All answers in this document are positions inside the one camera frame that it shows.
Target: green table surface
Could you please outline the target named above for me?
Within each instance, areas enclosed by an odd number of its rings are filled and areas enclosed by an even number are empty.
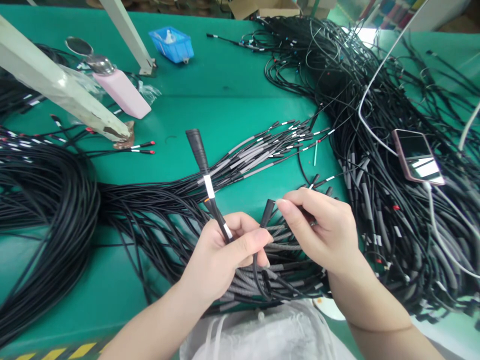
[[[119,69],[129,72],[139,70],[104,11],[1,5],[0,15],[35,43],[67,50],[65,38],[77,36],[88,41],[96,53],[109,57]],[[145,78],[144,83],[158,88],[162,96],[153,103],[150,114],[135,121],[136,144],[156,141],[152,148],[156,154],[120,153],[97,158],[94,164],[99,181],[113,184],[164,182],[198,171],[185,136],[187,129],[200,129],[208,159],[213,163],[234,145],[268,128],[275,121],[303,121],[315,113],[316,107],[310,101],[278,89],[265,79],[263,72],[268,55],[251,53],[205,35],[209,32],[239,39],[254,30],[256,24],[150,13],[130,13],[130,17],[158,64],[157,77]],[[188,65],[173,64],[156,51],[148,32],[166,26],[191,36],[195,55]],[[387,46],[393,37],[394,34],[385,32],[382,43]],[[447,53],[446,43],[457,47],[460,52],[459,39],[470,41],[473,37],[438,33],[412,36],[415,46],[429,46],[439,54]],[[463,59],[474,55],[466,53]],[[472,76],[478,75],[478,70],[472,71],[475,72]],[[63,109],[47,100],[26,115],[12,117],[5,125],[13,131],[28,134],[47,133],[56,129],[49,118],[50,113],[67,119]],[[120,118],[131,120],[126,115]],[[323,129],[329,124],[327,116],[321,114],[315,129]],[[111,149],[112,146],[106,139],[84,140],[82,144],[89,150]],[[309,178],[318,173],[321,179],[325,179],[340,172],[328,142],[319,145],[315,167],[313,158],[313,150],[301,155]],[[304,183],[297,159],[292,158],[221,190],[217,194],[217,202],[224,214],[243,211],[258,219],[267,199],[280,198]],[[325,191],[328,186],[333,186],[334,196],[346,199],[341,178],[330,181],[320,190]],[[99,227],[94,241],[119,240],[111,229]],[[33,246],[28,240],[0,239],[0,302],[32,252]],[[149,264],[145,262],[144,266],[147,270]],[[166,281],[154,269],[150,269],[148,275],[149,280],[163,292],[168,289]],[[141,284],[125,250],[121,247],[96,249],[86,273],[73,291],[2,349],[0,358],[110,336],[145,306]],[[350,338],[344,341],[358,355],[351,335],[345,329],[343,326],[344,335]]]

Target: wrist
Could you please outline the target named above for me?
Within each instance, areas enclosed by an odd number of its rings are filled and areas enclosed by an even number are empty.
[[[210,299],[206,296],[197,285],[192,285],[189,281],[185,280],[182,276],[180,280],[174,285],[177,296],[182,299],[186,299],[190,305],[198,308],[199,311],[204,313],[215,299]]]
[[[359,249],[351,253],[338,269],[328,271],[329,276],[334,275],[339,278],[358,278],[365,276],[366,273],[374,274],[367,259]]]

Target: white plastic bag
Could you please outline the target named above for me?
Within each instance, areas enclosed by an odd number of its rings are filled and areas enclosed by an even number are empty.
[[[355,360],[311,300],[205,318],[180,347],[180,360]]]

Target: blue plastic container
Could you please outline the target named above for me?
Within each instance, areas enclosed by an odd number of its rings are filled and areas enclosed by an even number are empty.
[[[174,42],[165,42],[167,30],[170,30],[172,36],[175,38]],[[175,64],[181,62],[188,63],[189,59],[194,57],[194,49],[192,48],[190,36],[185,35],[173,27],[168,26],[150,31],[148,35],[150,35],[158,52]]]

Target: pink bottle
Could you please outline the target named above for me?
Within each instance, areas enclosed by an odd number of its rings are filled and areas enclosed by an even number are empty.
[[[128,115],[142,119],[152,108],[135,88],[127,75],[103,55],[92,54],[86,58],[93,77]]]

